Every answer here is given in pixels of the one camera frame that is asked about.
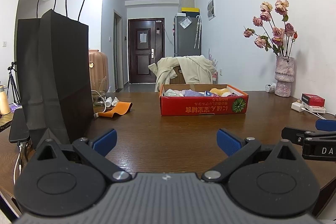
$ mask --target tripod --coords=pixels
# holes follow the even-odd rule
[[[12,74],[12,70],[14,70],[16,72],[16,70],[14,69],[14,65],[16,65],[16,62],[12,62],[12,65],[10,67],[8,67],[9,79],[8,79],[8,84],[7,84],[7,97],[8,97],[8,93],[9,93],[9,84],[10,84],[12,86],[14,103],[20,105],[21,100],[20,100],[20,97],[19,97],[19,92],[17,91],[16,84],[15,84],[15,81],[14,81],[14,77],[13,77],[13,74]]]

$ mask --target small red box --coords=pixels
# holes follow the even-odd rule
[[[325,100],[317,95],[302,93],[302,102],[310,106],[324,107]]]
[[[172,90],[193,90],[197,92],[211,89],[229,89],[238,96],[232,97],[166,97],[164,93]],[[162,85],[160,90],[160,108],[162,116],[191,116],[205,114],[245,113],[249,96],[230,85]]]

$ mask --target orange strap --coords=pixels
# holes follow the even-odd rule
[[[112,118],[114,113],[124,115],[131,110],[131,107],[132,103],[118,102],[118,104],[112,110],[110,110],[109,112],[99,112],[98,116]]]

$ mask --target gray refrigerator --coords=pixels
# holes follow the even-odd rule
[[[201,55],[201,42],[198,48],[198,40],[195,46],[195,38],[197,32],[197,18],[191,18],[192,23],[185,29],[180,25],[181,20],[185,17],[175,17],[175,36],[174,36],[174,57],[176,56],[191,56],[191,55]]]

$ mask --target pink vase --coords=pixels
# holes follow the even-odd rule
[[[290,97],[292,82],[294,82],[294,57],[277,56],[275,79],[278,80],[275,94],[281,97]]]

